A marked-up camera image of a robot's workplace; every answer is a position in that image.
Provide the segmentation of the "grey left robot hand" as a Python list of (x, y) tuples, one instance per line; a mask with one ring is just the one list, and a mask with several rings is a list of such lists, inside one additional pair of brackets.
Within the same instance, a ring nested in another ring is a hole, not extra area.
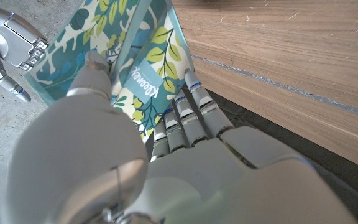
[(212, 107), (214, 137), (159, 131), (148, 156), (134, 123), (110, 104), (108, 64), (85, 55), (67, 96), (19, 138), (1, 223), (355, 223), (299, 153)]

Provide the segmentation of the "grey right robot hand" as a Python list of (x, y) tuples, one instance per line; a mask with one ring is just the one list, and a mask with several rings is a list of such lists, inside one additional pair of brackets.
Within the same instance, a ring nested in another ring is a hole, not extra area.
[(6, 72), (3, 61), (24, 71), (31, 70), (45, 55), (49, 42), (18, 14), (0, 8), (0, 86), (24, 102), (29, 94)]

